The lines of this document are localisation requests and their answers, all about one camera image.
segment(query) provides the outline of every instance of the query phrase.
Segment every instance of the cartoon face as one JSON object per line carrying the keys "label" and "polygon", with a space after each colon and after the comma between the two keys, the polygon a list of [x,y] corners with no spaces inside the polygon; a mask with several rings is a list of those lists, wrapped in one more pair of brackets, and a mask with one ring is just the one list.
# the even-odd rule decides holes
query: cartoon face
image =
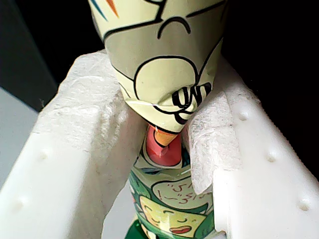
{"label": "cartoon face", "polygon": [[212,90],[227,1],[90,1],[127,104],[179,133]]}
{"label": "cartoon face", "polygon": [[142,210],[146,219],[155,227],[174,235],[193,238],[195,231],[206,216],[178,212],[166,208],[150,199],[140,196]]}

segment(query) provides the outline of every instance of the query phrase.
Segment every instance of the cartoon-printed bottle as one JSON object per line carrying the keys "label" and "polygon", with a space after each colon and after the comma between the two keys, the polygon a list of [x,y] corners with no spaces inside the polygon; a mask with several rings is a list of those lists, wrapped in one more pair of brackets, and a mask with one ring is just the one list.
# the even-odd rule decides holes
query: cartoon-printed bottle
{"label": "cartoon-printed bottle", "polygon": [[129,176],[138,220],[126,239],[214,238],[212,193],[195,194],[186,149],[182,147],[178,165],[163,167],[148,156],[146,144],[147,140]]}
{"label": "cartoon-printed bottle", "polygon": [[228,0],[89,4],[124,100],[150,125],[130,175],[137,225],[150,239],[204,238],[212,196],[195,195],[179,133],[213,89]]}

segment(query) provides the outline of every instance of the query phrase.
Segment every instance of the cartoon lips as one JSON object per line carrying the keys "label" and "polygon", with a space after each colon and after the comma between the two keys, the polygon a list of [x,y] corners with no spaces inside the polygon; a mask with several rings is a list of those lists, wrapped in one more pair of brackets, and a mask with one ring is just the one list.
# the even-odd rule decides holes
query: cartoon lips
{"label": "cartoon lips", "polygon": [[183,234],[189,232],[191,230],[191,226],[181,226],[178,228],[170,228],[169,230],[175,234]]}

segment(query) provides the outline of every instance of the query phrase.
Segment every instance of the cartoon drawing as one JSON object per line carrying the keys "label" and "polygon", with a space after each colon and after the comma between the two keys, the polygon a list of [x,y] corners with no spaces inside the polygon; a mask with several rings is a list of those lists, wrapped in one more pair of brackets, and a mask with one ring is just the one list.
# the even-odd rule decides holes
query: cartoon drawing
{"label": "cartoon drawing", "polygon": [[179,212],[163,207],[141,196],[142,210],[147,220],[157,228],[168,233],[193,238],[196,229],[206,218],[203,215]]}
{"label": "cartoon drawing", "polygon": [[114,17],[106,22],[94,8],[127,104],[151,125],[178,134],[212,90],[226,1],[96,2]]}
{"label": "cartoon drawing", "polygon": [[153,193],[165,204],[179,209],[192,209],[206,205],[212,207],[212,193],[196,195],[191,177],[177,181],[160,181],[152,186]]}
{"label": "cartoon drawing", "polygon": [[[147,154],[142,152],[129,180],[137,215],[147,237],[204,239],[213,232],[212,194],[195,195],[191,184],[189,155],[185,148],[182,148],[182,168],[156,168],[145,160]],[[190,218],[198,219],[197,224],[190,221]]]}

